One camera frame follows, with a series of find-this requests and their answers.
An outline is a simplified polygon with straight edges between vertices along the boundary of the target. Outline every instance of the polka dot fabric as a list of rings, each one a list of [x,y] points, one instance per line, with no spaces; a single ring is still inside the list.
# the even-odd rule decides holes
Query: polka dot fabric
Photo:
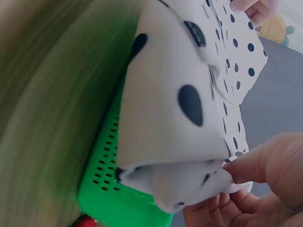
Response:
[[[240,104],[267,57],[228,0],[147,0],[122,96],[116,179],[174,213],[251,189],[222,169],[248,152]]]

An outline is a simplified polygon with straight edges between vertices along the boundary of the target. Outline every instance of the fingernail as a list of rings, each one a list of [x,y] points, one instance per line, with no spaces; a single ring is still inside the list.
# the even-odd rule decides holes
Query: fingernail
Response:
[[[231,3],[231,10],[235,13],[240,13],[241,12],[241,10],[238,10],[238,8],[235,6],[234,3]]]

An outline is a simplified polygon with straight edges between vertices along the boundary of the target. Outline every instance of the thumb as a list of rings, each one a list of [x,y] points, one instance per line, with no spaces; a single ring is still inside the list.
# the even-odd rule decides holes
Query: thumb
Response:
[[[231,9],[235,12],[237,11],[246,11],[253,4],[259,0],[233,0],[231,2]]]
[[[225,165],[224,169],[232,175],[236,183],[245,183],[248,181],[269,183],[269,181],[272,181],[277,176],[280,172],[279,170],[284,169],[285,159],[288,156],[295,155],[293,153],[297,152],[297,149],[293,149],[293,144],[296,140],[303,141],[303,134],[289,133],[276,136],[251,152]]]
[[[303,134],[281,134],[224,166],[235,183],[268,183],[289,208],[303,205]]]

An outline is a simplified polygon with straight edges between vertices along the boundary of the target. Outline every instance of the black dot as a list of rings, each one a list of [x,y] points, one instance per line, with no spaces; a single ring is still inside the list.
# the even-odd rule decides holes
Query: black dot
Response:
[[[238,142],[237,142],[236,138],[233,138],[233,142],[235,144],[236,149],[238,149]]]
[[[202,7],[203,7],[203,10],[204,10],[205,15],[206,15],[206,16],[207,16],[207,18],[209,19],[209,16],[208,16],[208,13],[207,13],[207,11],[206,11],[206,9],[205,9],[204,4],[202,4]]]
[[[190,21],[184,21],[185,26],[188,28],[189,32],[191,33],[192,37],[195,40],[195,43],[197,44],[198,47],[205,47],[206,41],[204,34],[202,30],[199,28],[198,25],[196,25],[193,22]]]
[[[142,166],[139,166],[139,167],[137,167],[136,169],[134,169],[135,171],[138,171],[138,170],[140,170],[140,169],[142,169]]]
[[[117,181],[121,181],[121,178],[120,178],[120,176],[121,176],[121,174],[124,172],[124,170],[123,169],[121,169],[121,168],[116,168],[115,169],[115,179],[117,180]]]
[[[226,134],[226,125],[225,125],[225,120],[224,120],[224,118],[223,118],[223,126],[224,126],[224,132],[225,132],[225,134]]]
[[[135,38],[134,44],[132,46],[131,53],[129,56],[129,62],[131,62],[135,58],[135,56],[142,50],[142,48],[147,43],[147,40],[148,40],[148,37],[147,37],[147,34],[145,34],[145,33],[141,33]]]
[[[236,154],[235,154],[237,157],[241,157],[242,155],[244,155],[242,152],[236,152]]]
[[[241,83],[240,83],[240,81],[238,81],[238,82],[237,82],[237,90],[239,90],[240,87],[241,87]]]
[[[239,66],[238,64],[235,64],[235,72],[238,72],[239,71]]]
[[[215,43],[215,45],[216,45],[217,55],[219,56],[219,51],[218,51],[217,43]]]
[[[219,35],[218,29],[216,29],[216,34],[217,34],[218,39],[220,40],[220,35]]]
[[[191,85],[184,85],[178,92],[178,102],[187,118],[197,126],[203,125],[202,105],[198,91]]]
[[[248,70],[248,74],[249,74],[251,77],[253,77],[253,76],[255,75],[254,69],[253,69],[253,68],[250,68],[250,69]]]
[[[235,45],[235,47],[238,47],[238,41],[236,39],[233,39],[233,44]]]
[[[161,2],[164,6],[166,6],[167,8],[169,8],[169,5],[166,4],[165,2],[163,2],[162,0],[159,0],[159,2]]]
[[[226,116],[227,116],[227,107],[226,107],[225,103],[223,103],[223,106],[224,106],[225,114],[226,114]]]
[[[248,22],[248,27],[249,27],[251,30],[254,30],[254,26],[252,25],[251,22]]]
[[[211,90],[212,90],[212,98],[214,100],[214,89],[213,89],[213,86],[210,86]]]
[[[229,60],[226,59],[226,65],[227,65],[227,68],[230,68],[231,67],[231,64],[229,63]]]
[[[234,23],[235,22],[235,18],[233,17],[233,15],[231,14],[231,21]]]
[[[225,90],[226,90],[226,92],[228,93],[228,89],[227,89],[226,81],[225,81],[224,79],[223,79],[223,81],[224,81]]]
[[[227,151],[228,151],[228,157],[230,157],[230,156],[232,156],[231,150],[229,149],[225,140],[224,140],[224,142],[225,142],[225,145],[226,145],[226,148],[227,148]]]
[[[206,183],[206,181],[209,179],[210,175],[209,174],[206,174],[205,177],[204,177],[204,180],[202,182],[202,185],[204,185]]]
[[[250,51],[250,52],[253,52],[254,50],[255,50],[255,47],[254,47],[254,45],[253,44],[248,44],[248,50]]]
[[[221,36],[222,36],[222,40],[224,40],[224,37],[223,37],[223,31],[221,30]]]

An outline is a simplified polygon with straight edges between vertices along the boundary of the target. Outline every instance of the yellow toy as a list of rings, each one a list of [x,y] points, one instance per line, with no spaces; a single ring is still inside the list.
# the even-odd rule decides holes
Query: yellow toy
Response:
[[[290,35],[295,31],[294,26],[286,27],[283,18],[279,14],[266,20],[264,24],[257,27],[256,30],[259,32],[260,37],[269,39],[284,46],[289,45],[287,35]]]

